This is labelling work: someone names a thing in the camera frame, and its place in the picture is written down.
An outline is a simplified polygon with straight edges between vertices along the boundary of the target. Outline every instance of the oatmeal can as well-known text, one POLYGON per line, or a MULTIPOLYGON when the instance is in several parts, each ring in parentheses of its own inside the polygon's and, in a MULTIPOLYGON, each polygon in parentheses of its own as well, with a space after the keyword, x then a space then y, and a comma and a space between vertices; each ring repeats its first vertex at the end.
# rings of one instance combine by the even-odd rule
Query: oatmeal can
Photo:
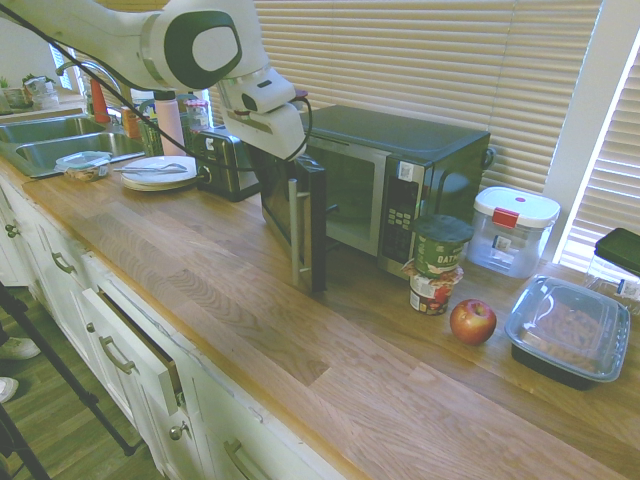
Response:
POLYGON ((473 227, 448 215, 425 215, 417 219, 415 267, 425 277, 439 278, 454 270, 473 227))

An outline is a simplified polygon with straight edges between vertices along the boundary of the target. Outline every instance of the green can label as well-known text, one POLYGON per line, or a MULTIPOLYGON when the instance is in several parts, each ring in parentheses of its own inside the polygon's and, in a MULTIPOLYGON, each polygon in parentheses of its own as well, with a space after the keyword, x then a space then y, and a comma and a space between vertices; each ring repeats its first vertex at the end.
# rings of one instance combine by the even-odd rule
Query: green can label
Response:
POLYGON ((417 236, 416 269, 426 277, 437 278, 456 268, 464 242, 438 242, 422 235, 417 236))

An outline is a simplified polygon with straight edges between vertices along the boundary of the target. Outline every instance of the apple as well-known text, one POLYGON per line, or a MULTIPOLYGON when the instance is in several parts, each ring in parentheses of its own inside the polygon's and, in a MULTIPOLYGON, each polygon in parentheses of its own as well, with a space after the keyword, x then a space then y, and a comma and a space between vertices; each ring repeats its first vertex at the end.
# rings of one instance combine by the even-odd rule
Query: apple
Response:
POLYGON ((496 314, 482 300, 463 300, 451 311, 451 331, 462 343, 480 345, 496 329, 496 314))

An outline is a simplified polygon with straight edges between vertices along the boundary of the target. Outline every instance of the microwave control panel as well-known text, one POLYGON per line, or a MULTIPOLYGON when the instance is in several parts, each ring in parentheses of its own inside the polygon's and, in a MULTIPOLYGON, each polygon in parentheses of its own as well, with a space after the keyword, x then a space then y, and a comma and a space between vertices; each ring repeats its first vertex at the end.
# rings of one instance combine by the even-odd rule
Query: microwave control panel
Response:
POLYGON ((382 213, 382 254, 405 264, 409 260, 420 185, 398 177, 389 177, 388 182, 387 202, 382 213))

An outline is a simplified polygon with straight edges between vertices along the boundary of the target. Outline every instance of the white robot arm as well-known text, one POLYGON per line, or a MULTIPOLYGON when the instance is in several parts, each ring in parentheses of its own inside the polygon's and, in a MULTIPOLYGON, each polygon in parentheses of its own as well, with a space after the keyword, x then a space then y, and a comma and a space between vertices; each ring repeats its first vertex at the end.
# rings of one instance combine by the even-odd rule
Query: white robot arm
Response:
POLYGON ((0 4, 133 88, 216 85, 228 130, 279 158, 303 143, 300 116, 289 103, 295 89, 269 65, 252 0, 171 0, 160 11, 143 13, 116 12, 91 0, 0 4))

